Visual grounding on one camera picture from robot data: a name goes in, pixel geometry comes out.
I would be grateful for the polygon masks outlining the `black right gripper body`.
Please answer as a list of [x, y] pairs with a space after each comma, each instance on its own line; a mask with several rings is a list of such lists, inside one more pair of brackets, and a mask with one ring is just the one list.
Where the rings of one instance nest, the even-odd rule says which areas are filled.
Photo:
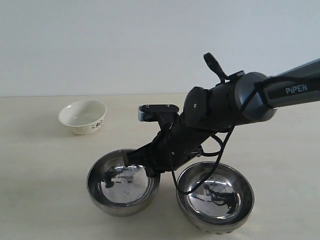
[[153, 172], [176, 170], [196, 156], [200, 145], [213, 131], [188, 124], [184, 113], [148, 113], [148, 122], [157, 121], [160, 131], [147, 144], [147, 167]]

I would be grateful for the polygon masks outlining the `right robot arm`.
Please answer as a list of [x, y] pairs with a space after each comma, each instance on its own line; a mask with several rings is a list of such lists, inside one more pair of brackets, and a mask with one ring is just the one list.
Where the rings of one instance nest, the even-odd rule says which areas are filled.
[[267, 76], [256, 71], [227, 75], [211, 53], [203, 58], [220, 82], [210, 89], [193, 87], [182, 109], [174, 104], [141, 105], [139, 121], [157, 122], [160, 130], [150, 143], [126, 153], [126, 166], [143, 166], [149, 177], [174, 171], [199, 156], [202, 143], [215, 133], [266, 122], [280, 107], [320, 99], [318, 59]]

